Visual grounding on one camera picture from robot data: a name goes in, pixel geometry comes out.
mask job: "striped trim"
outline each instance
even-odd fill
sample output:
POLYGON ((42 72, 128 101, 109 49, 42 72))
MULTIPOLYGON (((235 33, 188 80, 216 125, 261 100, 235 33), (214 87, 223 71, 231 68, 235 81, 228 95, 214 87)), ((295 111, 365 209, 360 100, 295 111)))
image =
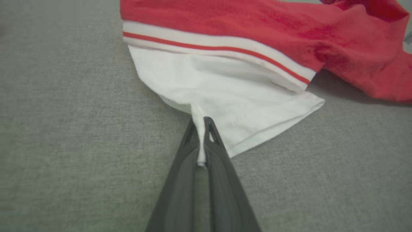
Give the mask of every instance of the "striped trim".
POLYGON ((238 48, 238 47, 209 47, 209 46, 201 46, 201 45, 195 45, 195 44, 179 43, 179 42, 175 42, 175 41, 164 40, 164 39, 159 39, 159 38, 155 38, 155 37, 134 34, 134 33, 130 33, 130 32, 123 32, 123 36, 129 37, 129 38, 134 38, 134 39, 139 39, 139 40, 152 41, 152 42, 156 42, 156 43, 163 43, 163 44, 168 44, 168 45, 178 46, 178 47, 186 47, 186 48, 199 49, 199 50, 209 50, 209 51, 233 51, 233 52, 248 54, 248 55, 254 56, 256 58, 265 60, 265 61, 267 61, 267 62, 269 62, 269 63, 271 63, 275 66, 278 66, 279 68, 281 68, 282 70, 284 70, 285 72, 287 72, 288 74, 293 76, 294 78, 302 81, 303 83, 305 83, 307 85, 310 83, 310 80, 308 80, 308 79, 306 79, 302 76, 297 75, 296 73, 292 72, 291 70, 289 70, 288 68, 283 66, 281 63, 276 62, 275 60, 270 59, 267 56, 264 56, 264 55, 259 54, 257 52, 249 51, 249 50, 246 50, 246 49, 241 49, 241 48, 238 48))
POLYGON ((314 70, 294 62, 280 51, 246 38, 209 36, 133 21, 124 21, 123 31, 125 42, 134 45, 183 53, 229 56, 262 65, 281 74, 284 80, 277 81, 277 84, 297 92, 305 90, 316 74, 314 70))

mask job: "red stripe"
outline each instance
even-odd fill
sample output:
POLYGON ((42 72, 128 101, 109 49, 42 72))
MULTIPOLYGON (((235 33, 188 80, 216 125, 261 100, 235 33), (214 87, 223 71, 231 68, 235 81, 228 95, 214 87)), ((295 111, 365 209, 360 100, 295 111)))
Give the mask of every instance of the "red stripe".
POLYGON ((240 52, 240 53, 248 54, 248 55, 254 56, 256 58, 265 60, 265 61, 281 68, 282 70, 284 70, 285 72, 287 72, 288 74, 290 74, 294 78, 302 81, 305 84, 310 83, 310 80, 308 80, 308 79, 306 79, 302 76, 297 75, 296 73, 294 73, 290 69, 286 68, 285 66, 283 66, 279 62, 276 62, 275 60, 270 59, 269 57, 264 56, 262 54, 259 54, 257 52, 252 52, 252 51, 249 51, 249 50, 246 50, 246 49, 241 49, 241 48, 238 48, 238 47, 210 47, 210 46, 201 46, 201 45, 194 45, 194 44, 188 44, 188 43, 179 43, 179 42, 175 42, 175 41, 164 40, 164 39, 159 39, 159 38, 156 38, 156 37, 144 36, 144 35, 134 34, 134 33, 130 33, 130 32, 123 32, 123 36, 134 38, 134 39, 139 39, 139 40, 152 41, 152 42, 156 42, 156 43, 163 43, 163 44, 168 44, 168 45, 173 45, 173 46, 178 46, 178 47, 186 47, 186 48, 199 49, 199 50, 209 50, 209 51, 233 51, 233 52, 240 52))

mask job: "gray carpet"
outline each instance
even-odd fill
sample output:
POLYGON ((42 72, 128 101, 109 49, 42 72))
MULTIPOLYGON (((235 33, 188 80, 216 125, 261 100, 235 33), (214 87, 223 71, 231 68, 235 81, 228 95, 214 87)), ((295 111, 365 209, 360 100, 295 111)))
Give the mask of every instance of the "gray carpet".
MULTIPOLYGON (((0 231, 143 231, 189 116, 138 79, 118 0, 0 4, 0 231)), ((309 90, 323 108, 233 159, 262 230, 412 231, 411 106, 309 90)))

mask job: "fabric fold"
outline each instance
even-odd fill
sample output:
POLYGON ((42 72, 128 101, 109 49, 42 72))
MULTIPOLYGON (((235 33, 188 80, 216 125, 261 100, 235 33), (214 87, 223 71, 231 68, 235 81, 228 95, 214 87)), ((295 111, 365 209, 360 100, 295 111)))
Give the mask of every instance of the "fabric fold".
MULTIPOLYGON (((214 119, 230 157, 272 139, 324 104, 307 91, 274 84, 277 73, 251 62, 132 45, 129 50, 139 78, 165 103, 192 115, 201 141, 203 117, 214 119)), ((198 164, 205 162, 201 147, 198 164)))

